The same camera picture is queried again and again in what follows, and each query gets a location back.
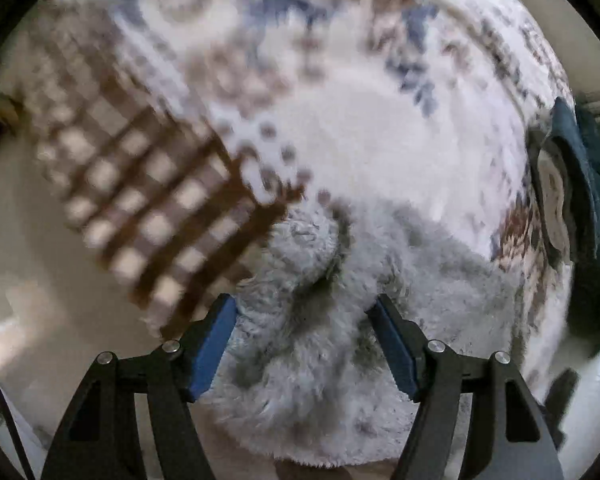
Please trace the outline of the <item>grey fluffy pants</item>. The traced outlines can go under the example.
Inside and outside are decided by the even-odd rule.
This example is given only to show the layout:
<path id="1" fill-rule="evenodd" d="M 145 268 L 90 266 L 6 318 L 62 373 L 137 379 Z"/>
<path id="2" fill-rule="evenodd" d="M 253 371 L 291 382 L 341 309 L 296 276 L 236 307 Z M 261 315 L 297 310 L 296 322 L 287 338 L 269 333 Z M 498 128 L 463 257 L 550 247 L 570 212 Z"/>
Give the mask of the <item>grey fluffy pants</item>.
<path id="1" fill-rule="evenodd" d="M 236 289 L 210 390 L 214 422 L 250 452 L 310 466 L 394 460 L 415 419 L 366 315 L 379 295 L 472 356 L 512 343 L 520 278 L 407 203 L 291 208 Z"/>

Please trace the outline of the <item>folded grey cream clothes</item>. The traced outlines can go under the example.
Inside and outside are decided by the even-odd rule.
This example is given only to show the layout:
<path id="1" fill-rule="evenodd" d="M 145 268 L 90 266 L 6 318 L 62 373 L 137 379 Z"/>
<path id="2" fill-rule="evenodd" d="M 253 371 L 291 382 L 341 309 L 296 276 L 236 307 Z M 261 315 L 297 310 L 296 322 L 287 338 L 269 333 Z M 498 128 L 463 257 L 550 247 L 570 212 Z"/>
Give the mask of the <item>folded grey cream clothes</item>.
<path id="1" fill-rule="evenodd" d="M 576 260 L 576 227 L 570 210 L 571 185 L 558 146 L 539 129 L 527 132 L 531 181 L 538 202 L 547 260 L 554 269 Z"/>

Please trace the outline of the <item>folded dark blue jeans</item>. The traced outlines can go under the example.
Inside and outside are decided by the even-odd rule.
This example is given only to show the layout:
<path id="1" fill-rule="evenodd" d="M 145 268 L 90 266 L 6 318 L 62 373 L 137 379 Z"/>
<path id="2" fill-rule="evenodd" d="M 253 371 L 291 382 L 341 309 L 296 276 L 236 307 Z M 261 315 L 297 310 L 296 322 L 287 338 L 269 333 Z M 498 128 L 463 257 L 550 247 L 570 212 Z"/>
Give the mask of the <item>folded dark blue jeans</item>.
<path id="1" fill-rule="evenodd" d="M 600 270 L 600 129 L 591 112 L 558 98 L 550 140 L 562 155 L 571 186 L 577 258 Z"/>

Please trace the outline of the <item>floral bed quilt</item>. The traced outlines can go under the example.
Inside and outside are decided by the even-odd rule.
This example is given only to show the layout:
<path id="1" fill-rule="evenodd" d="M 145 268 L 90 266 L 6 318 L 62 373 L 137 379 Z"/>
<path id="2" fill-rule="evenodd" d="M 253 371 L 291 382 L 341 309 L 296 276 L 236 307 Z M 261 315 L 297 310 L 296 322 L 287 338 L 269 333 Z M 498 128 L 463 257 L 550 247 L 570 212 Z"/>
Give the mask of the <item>floral bed quilt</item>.
<path id="1" fill-rule="evenodd" d="M 543 387 L 571 266 L 527 134 L 572 93 L 520 0 L 41 0 L 0 96 L 154 335 L 247 274 L 253 248 L 228 245 L 295 192 L 385 198 L 522 275 L 520 367 Z"/>

